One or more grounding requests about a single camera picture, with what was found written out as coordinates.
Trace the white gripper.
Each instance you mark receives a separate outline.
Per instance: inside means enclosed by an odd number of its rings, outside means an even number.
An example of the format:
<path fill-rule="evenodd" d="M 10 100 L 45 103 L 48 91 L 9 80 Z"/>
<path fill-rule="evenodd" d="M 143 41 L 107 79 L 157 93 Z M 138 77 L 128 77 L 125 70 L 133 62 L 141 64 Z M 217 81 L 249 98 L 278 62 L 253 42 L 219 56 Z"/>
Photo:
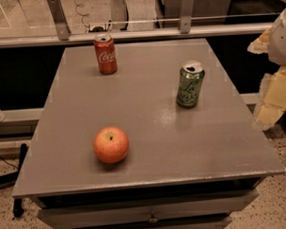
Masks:
<path fill-rule="evenodd" d="M 254 54 L 267 54 L 269 60 L 280 65 L 274 74 L 265 74 L 259 89 L 258 102 L 253 111 L 252 126 L 262 131 L 273 127 L 286 111 L 286 8 L 270 29 L 266 29 L 248 47 Z"/>

